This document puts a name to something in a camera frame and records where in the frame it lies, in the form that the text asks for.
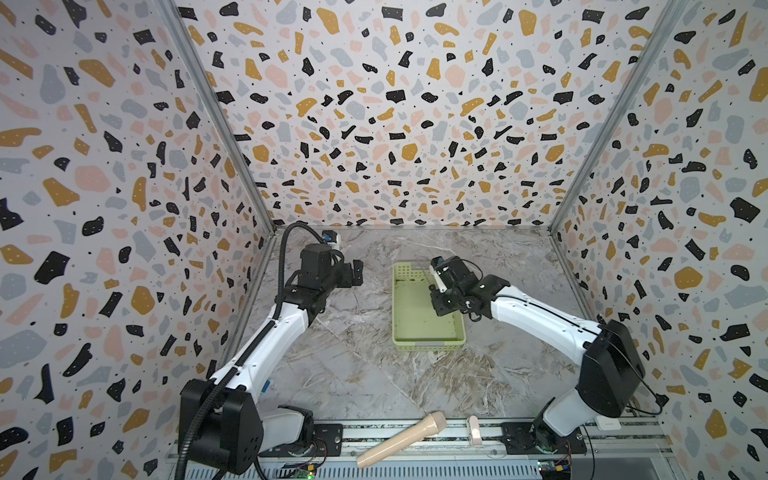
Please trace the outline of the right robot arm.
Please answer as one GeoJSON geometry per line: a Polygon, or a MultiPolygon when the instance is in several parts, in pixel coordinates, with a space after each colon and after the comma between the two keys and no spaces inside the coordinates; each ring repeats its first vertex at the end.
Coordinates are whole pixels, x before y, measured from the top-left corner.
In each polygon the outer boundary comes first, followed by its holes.
{"type": "Polygon", "coordinates": [[[512,325],[564,354],[579,368],[575,386],[550,400],[531,422],[532,446],[555,451],[581,425],[619,418],[637,389],[648,388],[645,369],[628,328],[580,318],[545,304],[496,276],[478,277],[469,262],[452,256],[430,261],[430,299],[439,316],[454,312],[512,325]]]}

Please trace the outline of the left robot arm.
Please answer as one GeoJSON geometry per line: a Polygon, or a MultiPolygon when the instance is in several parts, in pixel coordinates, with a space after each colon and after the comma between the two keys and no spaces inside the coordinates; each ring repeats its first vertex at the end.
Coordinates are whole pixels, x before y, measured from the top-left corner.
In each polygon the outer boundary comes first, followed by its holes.
{"type": "Polygon", "coordinates": [[[330,294],[362,285],[364,264],[346,260],[334,242],[305,246],[300,260],[298,270],[280,275],[275,303],[246,344],[208,379],[193,379],[182,389],[175,478],[185,478],[192,462],[222,478],[259,468],[260,455],[272,449],[297,455],[317,450],[311,411],[281,405],[262,413],[258,400],[330,294]]]}

